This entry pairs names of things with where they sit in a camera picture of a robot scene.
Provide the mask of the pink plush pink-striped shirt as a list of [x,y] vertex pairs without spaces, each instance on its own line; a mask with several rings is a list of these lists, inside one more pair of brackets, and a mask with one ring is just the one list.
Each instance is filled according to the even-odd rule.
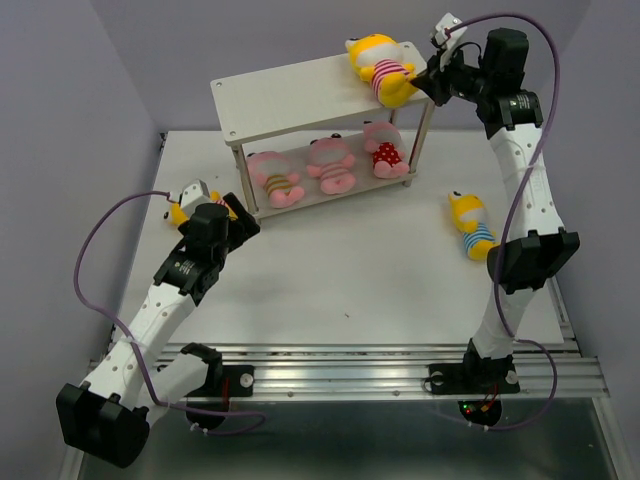
[[351,172],[354,164],[355,156],[338,133],[310,143],[306,170],[311,178],[319,180],[320,190],[326,195],[343,194],[356,185]]

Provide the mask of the pink plush red polka-dot dress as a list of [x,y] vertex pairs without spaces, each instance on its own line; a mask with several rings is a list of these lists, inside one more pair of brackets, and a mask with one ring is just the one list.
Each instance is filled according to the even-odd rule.
[[373,173],[380,179],[395,179],[409,170],[406,148],[399,130],[388,121],[365,121],[364,150],[371,155]]

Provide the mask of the pink plush orange-striped shirt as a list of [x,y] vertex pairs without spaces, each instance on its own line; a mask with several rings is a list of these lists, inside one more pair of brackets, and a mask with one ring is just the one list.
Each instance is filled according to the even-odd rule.
[[273,208],[290,207],[305,196],[304,188],[299,185],[300,175],[294,171],[291,162],[282,153],[250,153],[247,157],[247,167],[251,180],[264,190]]

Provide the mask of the yellow plush blue-striped shirt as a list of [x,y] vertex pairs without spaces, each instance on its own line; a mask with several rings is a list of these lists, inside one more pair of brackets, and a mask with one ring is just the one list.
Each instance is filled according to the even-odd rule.
[[499,245],[496,233],[488,225],[485,204],[476,195],[451,191],[448,194],[452,220],[462,235],[466,255],[474,261],[486,261]]

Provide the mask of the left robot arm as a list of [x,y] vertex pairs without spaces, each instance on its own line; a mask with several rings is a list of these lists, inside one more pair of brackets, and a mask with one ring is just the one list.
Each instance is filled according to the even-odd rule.
[[188,217],[178,228],[182,237],[154,274],[134,319],[124,324],[88,303],[122,336],[79,385],[65,384],[56,397],[65,443],[119,468],[138,458],[151,427],[170,410],[190,414],[192,429],[205,435],[219,434],[220,424],[236,415],[229,405],[233,383],[217,350],[190,343],[163,370],[150,368],[217,283],[228,254],[260,227],[233,193],[199,205],[186,197],[179,202]]

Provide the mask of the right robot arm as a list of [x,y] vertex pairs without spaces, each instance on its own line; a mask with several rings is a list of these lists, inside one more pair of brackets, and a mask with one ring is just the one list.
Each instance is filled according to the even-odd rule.
[[475,105],[510,207],[500,243],[486,260],[492,293],[481,324],[461,362],[429,365],[428,389],[435,395],[516,393],[513,347],[527,307],[580,240],[561,220],[547,178],[541,149],[551,120],[538,96],[522,87],[526,34],[490,31],[477,66],[470,66],[462,52],[464,33],[453,24],[436,27],[431,41],[437,52],[413,83],[438,106],[452,97]]

